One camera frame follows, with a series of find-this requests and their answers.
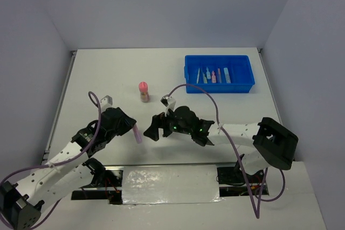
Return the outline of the pink purple highlighter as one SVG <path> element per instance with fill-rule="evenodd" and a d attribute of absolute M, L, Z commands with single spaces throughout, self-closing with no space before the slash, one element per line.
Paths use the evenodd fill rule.
<path fill-rule="evenodd" d="M 133 126 L 132 131 L 133 131 L 133 134 L 134 134 L 134 137 L 135 137 L 135 140 L 136 140 L 137 144 L 142 143 L 141 133 L 140 133 L 138 127 L 137 127 L 137 124 L 135 124 Z"/>

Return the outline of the pink lid clip jar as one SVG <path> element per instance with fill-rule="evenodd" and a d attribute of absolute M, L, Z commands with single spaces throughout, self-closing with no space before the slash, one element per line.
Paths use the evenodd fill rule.
<path fill-rule="evenodd" d="M 149 102 L 148 84 L 144 81 L 139 83 L 140 99 L 142 102 Z"/>

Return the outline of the green correction tape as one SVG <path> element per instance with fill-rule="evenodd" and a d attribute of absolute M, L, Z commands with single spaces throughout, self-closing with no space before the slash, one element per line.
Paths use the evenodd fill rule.
<path fill-rule="evenodd" d="M 203 83 L 204 83 L 204 84 L 207 84 L 209 80 L 206 78 L 206 71 L 203 72 L 202 75 L 203 75 Z"/>

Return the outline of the purple clear pen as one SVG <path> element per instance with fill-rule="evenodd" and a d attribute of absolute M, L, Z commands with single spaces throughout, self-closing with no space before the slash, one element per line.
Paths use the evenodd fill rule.
<path fill-rule="evenodd" d="M 199 67 L 198 68 L 198 73 L 197 73 L 197 79 L 196 79 L 196 84 L 199 84 L 201 81 L 201 75 L 202 75 L 202 69 Z"/>

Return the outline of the pink correction tape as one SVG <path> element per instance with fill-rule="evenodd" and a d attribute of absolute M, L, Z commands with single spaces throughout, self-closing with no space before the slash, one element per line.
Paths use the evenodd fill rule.
<path fill-rule="evenodd" d="M 214 71 L 212 71 L 212 73 L 211 73 L 211 82 L 212 83 L 216 83 L 217 82 L 216 74 L 215 74 Z"/>

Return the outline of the light blue eraser stick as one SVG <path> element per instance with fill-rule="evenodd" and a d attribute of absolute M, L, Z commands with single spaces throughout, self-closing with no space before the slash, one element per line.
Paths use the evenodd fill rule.
<path fill-rule="evenodd" d="M 231 83 L 230 73 L 227 67 L 223 68 L 226 83 Z"/>

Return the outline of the orange capped marker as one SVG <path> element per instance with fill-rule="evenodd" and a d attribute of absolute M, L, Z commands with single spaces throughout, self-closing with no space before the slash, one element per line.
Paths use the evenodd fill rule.
<path fill-rule="evenodd" d="M 222 83 L 222 77 L 221 77 L 220 68 L 217 69 L 217 79 L 218 79 L 219 83 Z"/>

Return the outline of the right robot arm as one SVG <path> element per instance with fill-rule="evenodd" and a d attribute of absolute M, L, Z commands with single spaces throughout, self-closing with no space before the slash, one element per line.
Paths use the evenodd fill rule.
<path fill-rule="evenodd" d="M 292 167 L 298 137 L 270 117 L 258 123 L 216 125 L 215 121 L 200 119 L 187 106 L 168 109 L 154 115 L 148 129 L 143 133 L 153 141 L 173 133 L 189 135 L 198 145 L 234 143 L 236 147 L 249 147 L 251 152 L 240 155 L 241 161 L 234 176 L 247 182 L 255 173 L 268 167 L 287 171 Z"/>

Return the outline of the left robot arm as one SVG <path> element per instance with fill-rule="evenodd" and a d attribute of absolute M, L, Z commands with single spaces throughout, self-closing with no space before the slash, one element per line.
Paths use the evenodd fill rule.
<path fill-rule="evenodd" d="M 26 178 L 1 183 L 1 220 L 10 229 L 35 229 L 41 214 L 67 194 L 88 185 L 100 186 L 114 175 L 93 155 L 115 137 L 133 129 L 136 120 L 120 108 L 107 108 L 80 129 L 46 164 Z"/>

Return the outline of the silver foil tape sheet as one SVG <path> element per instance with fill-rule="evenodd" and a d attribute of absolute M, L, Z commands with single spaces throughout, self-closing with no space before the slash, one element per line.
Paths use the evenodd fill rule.
<path fill-rule="evenodd" d="M 132 166 L 122 177 L 128 205 L 200 204 L 220 201 L 215 165 Z"/>

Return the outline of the blue plastic compartment tray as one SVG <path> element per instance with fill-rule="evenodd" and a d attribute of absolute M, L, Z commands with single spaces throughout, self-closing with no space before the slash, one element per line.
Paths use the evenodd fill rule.
<path fill-rule="evenodd" d="M 249 93 L 255 85 L 246 55 L 186 55 L 184 77 L 187 93 Z"/>

